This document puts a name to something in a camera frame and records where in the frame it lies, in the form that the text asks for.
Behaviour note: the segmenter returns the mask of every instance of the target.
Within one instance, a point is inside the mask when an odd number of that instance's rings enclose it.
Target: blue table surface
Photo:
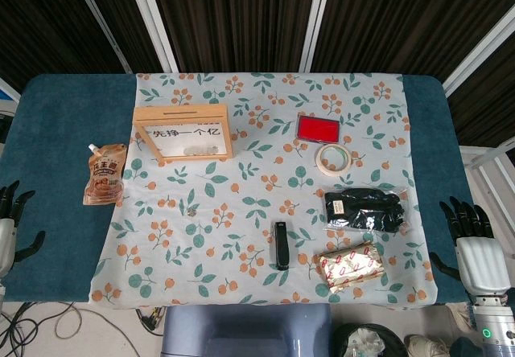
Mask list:
[[[440,200],[472,201],[447,99],[430,76],[404,76],[418,205],[429,251],[457,266]],[[85,207],[89,143],[130,139],[136,79],[133,75],[41,75],[25,88],[0,158],[0,185],[20,179],[19,191],[36,190],[19,225],[17,248],[47,232],[39,252],[2,280],[7,301],[88,300],[89,282],[113,204]],[[433,268],[437,302],[467,299],[460,282]]]

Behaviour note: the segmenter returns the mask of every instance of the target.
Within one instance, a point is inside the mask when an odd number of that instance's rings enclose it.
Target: wooden frame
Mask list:
[[[159,127],[164,125],[190,124],[206,125],[213,123],[220,124],[221,126],[221,135],[225,144],[225,154],[184,154],[166,156],[161,154],[160,149],[156,146],[153,138],[145,129],[145,127],[148,126]],[[142,136],[145,143],[149,146],[152,153],[158,159],[159,163],[172,162],[175,160],[226,159],[233,157],[233,146],[229,131],[229,115],[227,105],[225,104],[137,107],[134,109],[133,125]]]

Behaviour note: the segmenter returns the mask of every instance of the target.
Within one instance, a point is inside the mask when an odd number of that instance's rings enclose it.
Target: black curtain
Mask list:
[[[133,72],[161,72],[135,0],[95,0]]]
[[[442,82],[515,0],[328,0],[313,72],[428,74]]]
[[[84,0],[0,0],[0,77],[18,91],[40,73],[123,73]]]
[[[449,97],[461,145],[498,146],[515,136],[515,35]]]
[[[311,0],[157,0],[183,72],[295,72]]]

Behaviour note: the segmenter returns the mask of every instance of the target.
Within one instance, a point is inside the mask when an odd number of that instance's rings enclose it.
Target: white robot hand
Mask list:
[[[484,355],[515,355],[513,313],[503,303],[511,284],[502,247],[481,207],[472,208],[455,198],[451,198],[451,204],[454,211],[444,202],[440,207],[455,244],[459,271],[447,267],[434,252],[430,258],[442,273],[461,280],[469,293]]]

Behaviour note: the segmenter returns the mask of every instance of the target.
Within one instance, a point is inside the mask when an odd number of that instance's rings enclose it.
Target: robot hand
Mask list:
[[[34,243],[16,251],[19,221],[25,203],[35,194],[35,191],[25,192],[13,202],[18,185],[19,181],[16,181],[8,187],[0,188],[0,278],[9,273],[13,263],[27,259],[38,252],[45,239],[45,231],[40,231],[36,235]]]
[[[471,294],[484,355],[513,356],[515,323],[511,309],[502,300],[511,287],[502,247],[493,237],[492,226],[481,207],[472,208],[455,198],[451,198],[451,204],[454,211],[444,202],[440,207],[455,244],[459,271],[446,266],[434,252],[429,256],[438,270],[461,280]]]
[[[454,212],[444,202],[440,207],[455,244],[459,271],[447,267],[434,252],[429,254],[431,260],[442,273],[461,280],[473,296],[503,295],[511,284],[502,247],[493,237],[486,213],[455,198],[451,204]]]

